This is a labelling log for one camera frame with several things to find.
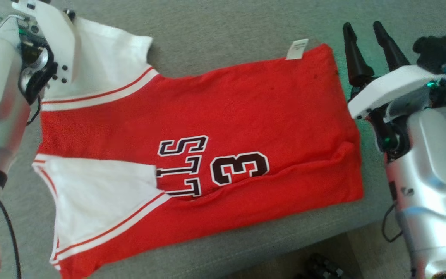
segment gray fabric surface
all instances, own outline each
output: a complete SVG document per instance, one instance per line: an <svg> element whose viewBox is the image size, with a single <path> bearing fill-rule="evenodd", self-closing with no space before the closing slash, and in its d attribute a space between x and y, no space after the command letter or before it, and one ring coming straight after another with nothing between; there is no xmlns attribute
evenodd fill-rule
<svg viewBox="0 0 446 279"><path fill-rule="evenodd" d="M382 21L412 62L416 55L411 48L418 37L446 34L446 1L440 0L56 0L54 4L71 7L93 21L154 37L149 62L170 77L283 57L292 41L316 39L334 49L346 92L343 23L352 23L367 62L378 74L388 69L372 31L374 21ZM10 1L0 0L0 13L9 11ZM359 129L363 200L150 251L105 266L91 278L221 277L380 219L390 203L383 158L375 150L370 127L360 122ZM37 121L26 131L2 200L14 223L25 278L52 279L58 277L48 264L53 199L30 167L39 142ZM0 241L2 278L12 278L14 256L1 214Z"/></svg>

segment white jersey trim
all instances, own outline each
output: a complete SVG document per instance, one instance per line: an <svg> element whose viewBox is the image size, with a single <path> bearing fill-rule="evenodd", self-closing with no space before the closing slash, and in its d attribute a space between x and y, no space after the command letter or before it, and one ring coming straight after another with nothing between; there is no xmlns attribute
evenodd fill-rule
<svg viewBox="0 0 446 279"><path fill-rule="evenodd" d="M131 84L128 84L122 88L106 93L82 95L77 98L44 98L42 100L42 110L72 110L110 103L137 92L158 74L158 71L156 71L150 65L147 65L143 71L143 74L136 81L133 81Z"/></svg>

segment jersey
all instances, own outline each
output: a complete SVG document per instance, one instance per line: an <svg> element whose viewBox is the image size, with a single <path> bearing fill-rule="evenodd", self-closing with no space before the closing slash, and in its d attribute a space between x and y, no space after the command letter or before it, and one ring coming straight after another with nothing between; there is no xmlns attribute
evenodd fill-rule
<svg viewBox="0 0 446 279"><path fill-rule="evenodd" d="M168 78L149 37L78 19L81 69L42 102L35 170L63 278L363 196L360 136L333 52Z"/></svg>

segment clothing tag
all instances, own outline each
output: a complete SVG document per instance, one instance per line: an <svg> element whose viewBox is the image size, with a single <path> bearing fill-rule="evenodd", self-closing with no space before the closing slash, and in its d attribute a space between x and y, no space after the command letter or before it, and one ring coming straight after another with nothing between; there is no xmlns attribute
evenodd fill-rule
<svg viewBox="0 0 446 279"><path fill-rule="evenodd" d="M304 49L306 49L308 42L309 39L302 39L293 42L292 46L290 46L290 49L288 50L288 53L286 55L286 60L301 59L302 53L304 53Z"/></svg>

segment jersey lettering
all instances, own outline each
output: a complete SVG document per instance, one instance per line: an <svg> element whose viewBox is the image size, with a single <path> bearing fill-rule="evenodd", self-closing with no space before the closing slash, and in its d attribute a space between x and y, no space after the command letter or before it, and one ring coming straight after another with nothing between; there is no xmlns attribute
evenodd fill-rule
<svg viewBox="0 0 446 279"><path fill-rule="evenodd" d="M165 191L168 195L172 196L200 196L201 195L201 182L198 178L185 179L185 185L191 186L190 189L180 191Z"/></svg>
<svg viewBox="0 0 446 279"><path fill-rule="evenodd" d="M269 171L268 158L260 152L242 153L237 156L216 157L211 162L211 176L216 185L224 186L232 183L232 174L248 173L250 177L265 175Z"/></svg>
<svg viewBox="0 0 446 279"><path fill-rule="evenodd" d="M173 145L175 144L175 140L172 139L169 141L161 141L158 155L162 157L180 155L185 152L187 145L189 145L190 143L197 143L197 145L189 148L189 153L204 152L204 150L206 150L207 142L207 136L181 138L177 143L177 148L175 148L174 150L167 150L168 148L173 147Z"/></svg>
<svg viewBox="0 0 446 279"><path fill-rule="evenodd" d="M190 167L182 167L182 168L171 168L171 169L157 169L156 176L157 177L163 177L165 175L172 175L172 174L182 174L182 173L188 173L188 174L198 174L199 173L199 167L201 166L201 158L202 155L196 155L196 156L189 156L185 158L185 162L188 164L190 163Z"/></svg>

